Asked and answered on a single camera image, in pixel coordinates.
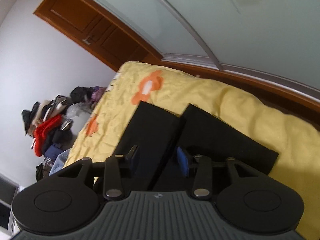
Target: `wooden bed frame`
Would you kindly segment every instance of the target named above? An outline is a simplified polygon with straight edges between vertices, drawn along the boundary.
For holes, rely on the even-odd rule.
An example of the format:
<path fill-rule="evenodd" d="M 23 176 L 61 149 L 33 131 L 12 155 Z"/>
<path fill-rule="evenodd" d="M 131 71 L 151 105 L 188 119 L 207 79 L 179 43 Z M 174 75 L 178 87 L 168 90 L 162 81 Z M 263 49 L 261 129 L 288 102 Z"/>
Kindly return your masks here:
<path fill-rule="evenodd" d="M 93 0 L 81 1 L 109 19 L 114 25 L 124 31 L 128 36 L 148 51 L 148 55 L 142 60 L 143 62 L 175 68 L 194 76 L 198 75 L 201 78 L 214 79 L 238 87 L 255 95 L 264 104 L 277 108 L 286 114 L 293 114 L 300 117 L 314 125 L 316 129 L 320 130 L 319 102 L 292 90 L 283 88 L 283 86 L 278 86 L 271 82 L 264 82 L 261 79 L 256 79 L 254 77 L 195 65 L 162 61 L 162 55 L 156 49 L 154 49 L 149 43 L 135 33 L 134 30 L 112 15 L 104 7 Z"/>

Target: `wooden cabinet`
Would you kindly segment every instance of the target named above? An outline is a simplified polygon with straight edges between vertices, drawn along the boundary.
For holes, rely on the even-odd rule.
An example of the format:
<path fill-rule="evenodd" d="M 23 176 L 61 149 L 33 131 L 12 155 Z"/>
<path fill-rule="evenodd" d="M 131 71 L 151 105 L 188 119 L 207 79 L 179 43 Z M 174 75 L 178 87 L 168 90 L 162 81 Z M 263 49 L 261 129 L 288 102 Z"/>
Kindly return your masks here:
<path fill-rule="evenodd" d="M 44 0 L 35 14 L 117 71 L 147 54 L 136 40 L 81 0 Z"/>

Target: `orange flower pattern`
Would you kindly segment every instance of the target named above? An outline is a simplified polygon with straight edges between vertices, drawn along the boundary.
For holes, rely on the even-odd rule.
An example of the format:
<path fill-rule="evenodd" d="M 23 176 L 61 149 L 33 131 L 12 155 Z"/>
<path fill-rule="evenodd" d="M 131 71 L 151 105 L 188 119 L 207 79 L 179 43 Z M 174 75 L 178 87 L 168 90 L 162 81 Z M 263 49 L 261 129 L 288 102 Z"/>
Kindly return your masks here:
<path fill-rule="evenodd" d="M 87 136 L 92 136 L 93 133 L 98 131 L 98 123 L 96 121 L 97 114 L 90 118 L 90 121 L 87 124 Z"/>
<path fill-rule="evenodd" d="M 148 77 L 141 80 L 139 91 L 132 97 L 131 103 L 137 105 L 140 101 L 146 102 L 150 98 L 151 91 L 160 90 L 163 77 L 160 77 L 162 70 L 153 71 Z"/>

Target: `metal screw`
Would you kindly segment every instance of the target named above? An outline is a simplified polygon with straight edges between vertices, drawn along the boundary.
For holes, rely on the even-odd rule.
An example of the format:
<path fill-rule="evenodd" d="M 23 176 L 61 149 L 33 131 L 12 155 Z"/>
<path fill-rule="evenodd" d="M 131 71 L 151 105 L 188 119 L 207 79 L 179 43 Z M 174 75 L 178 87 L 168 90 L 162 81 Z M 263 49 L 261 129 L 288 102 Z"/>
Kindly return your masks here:
<path fill-rule="evenodd" d="M 122 192 L 119 189 L 109 189 L 106 192 L 106 195 L 108 197 L 119 197 L 119 196 L 121 196 L 121 194 L 122 194 Z"/>
<path fill-rule="evenodd" d="M 210 194 L 210 191 L 205 188 L 198 188 L 193 192 L 193 194 L 196 197 L 206 197 L 207 195 Z"/>

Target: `round black disc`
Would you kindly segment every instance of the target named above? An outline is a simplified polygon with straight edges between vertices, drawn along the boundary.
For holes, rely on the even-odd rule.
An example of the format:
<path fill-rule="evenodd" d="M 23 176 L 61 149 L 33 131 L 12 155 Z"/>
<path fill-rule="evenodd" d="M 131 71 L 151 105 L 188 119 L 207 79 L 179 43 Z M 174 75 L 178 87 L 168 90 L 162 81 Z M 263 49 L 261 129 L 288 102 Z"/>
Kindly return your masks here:
<path fill-rule="evenodd" d="M 18 225 L 44 235 L 74 231 L 92 220 L 98 208 L 98 197 L 90 188 L 77 179 L 60 177 L 26 188 L 12 203 Z"/>
<path fill-rule="evenodd" d="M 294 190 L 259 177 L 241 178 L 225 188 L 216 207 L 229 223 L 260 234 L 294 229 L 304 210 L 303 200 Z"/>

